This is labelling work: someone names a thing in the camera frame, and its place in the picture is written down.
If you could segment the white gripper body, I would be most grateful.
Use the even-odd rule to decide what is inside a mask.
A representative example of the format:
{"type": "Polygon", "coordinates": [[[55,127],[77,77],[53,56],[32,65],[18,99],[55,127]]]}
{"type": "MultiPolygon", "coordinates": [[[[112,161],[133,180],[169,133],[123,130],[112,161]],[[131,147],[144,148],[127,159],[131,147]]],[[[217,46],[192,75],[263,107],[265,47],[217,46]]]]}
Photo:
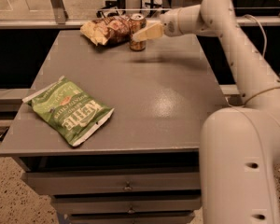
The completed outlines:
{"type": "Polygon", "coordinates": [[[169,10],[160,15],[161,24],[163,25],[164,34],[167,36],[180,36],[178,28],[178,9],[169,10]]]}

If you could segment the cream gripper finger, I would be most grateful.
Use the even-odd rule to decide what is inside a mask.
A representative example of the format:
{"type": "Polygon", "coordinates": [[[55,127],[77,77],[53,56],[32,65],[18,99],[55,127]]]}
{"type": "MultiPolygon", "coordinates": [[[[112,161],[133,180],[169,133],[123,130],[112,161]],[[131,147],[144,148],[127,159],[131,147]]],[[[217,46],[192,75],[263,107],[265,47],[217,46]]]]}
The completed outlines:
{"type": "Polygon", "coordinates": [[[162,36],[163,25],[161,23],[153,23],[134,33],[132,40],[135,42],[142,42],[150,39],[160,38],[162,36]]]}

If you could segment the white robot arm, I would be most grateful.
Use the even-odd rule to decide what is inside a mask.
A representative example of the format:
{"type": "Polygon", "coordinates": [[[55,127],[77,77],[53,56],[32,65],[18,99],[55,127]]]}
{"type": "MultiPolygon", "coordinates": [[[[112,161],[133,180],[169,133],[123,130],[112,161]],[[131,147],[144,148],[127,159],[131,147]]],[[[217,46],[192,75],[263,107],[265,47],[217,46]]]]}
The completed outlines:
{"type": "Polygon", "coordinates": [[[218,110],[203,124],[203,222],[280,224],[273,176],[280,161],[280,77],[241,29],[232,0],[172,9],[133,40],[202,31],[218,37],[243,102],[218,110]]]}

